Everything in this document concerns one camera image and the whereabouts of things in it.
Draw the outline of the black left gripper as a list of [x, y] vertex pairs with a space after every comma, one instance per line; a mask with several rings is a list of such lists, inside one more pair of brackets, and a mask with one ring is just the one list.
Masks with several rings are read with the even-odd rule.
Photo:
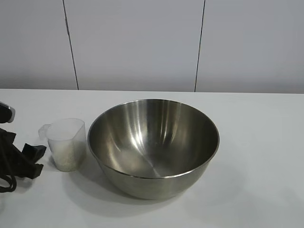
[[21, 167], [21, 152], [15, 147], [16, 134], [0, 129], [0, 174], [35, 179], [41, 175], [43, 164], [35, 164], [46, 152], [44, 145], [25, 144], [22, 154], [32, 163]]

